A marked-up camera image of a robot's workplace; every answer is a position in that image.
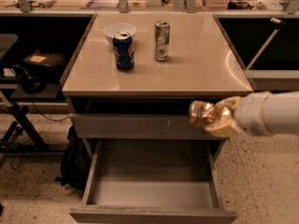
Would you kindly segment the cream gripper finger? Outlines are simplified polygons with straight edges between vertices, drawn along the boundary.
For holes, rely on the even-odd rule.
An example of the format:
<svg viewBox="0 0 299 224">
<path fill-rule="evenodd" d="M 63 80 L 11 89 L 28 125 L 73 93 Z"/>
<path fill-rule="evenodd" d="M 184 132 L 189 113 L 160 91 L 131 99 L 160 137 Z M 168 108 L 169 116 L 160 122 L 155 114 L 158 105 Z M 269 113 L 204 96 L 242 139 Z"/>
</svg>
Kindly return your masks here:
<svg viewBox="0 0 299 224">
<path fill-rule="evenodd" d="M 204 115 L 204 129 L 218 137 L 231 137 L 242 133 L 232 111 L 227 107 L 210 110 Z"/>
</svg>

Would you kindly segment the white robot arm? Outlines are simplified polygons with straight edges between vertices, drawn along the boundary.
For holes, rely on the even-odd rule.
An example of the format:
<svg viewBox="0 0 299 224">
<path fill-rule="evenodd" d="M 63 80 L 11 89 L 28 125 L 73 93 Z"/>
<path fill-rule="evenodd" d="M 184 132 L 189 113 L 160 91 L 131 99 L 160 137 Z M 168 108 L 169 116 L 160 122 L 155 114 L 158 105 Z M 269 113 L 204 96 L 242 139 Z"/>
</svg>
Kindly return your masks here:
<svg viewBox="0 0 299 224">
<path fill-rule="evenodd" d="M 212 121 L 204 125 L 215 136 L 299 134 L 299 91 L 254 92 L 245 97 L 229 97 L 215 107 Z"/>
</svg>

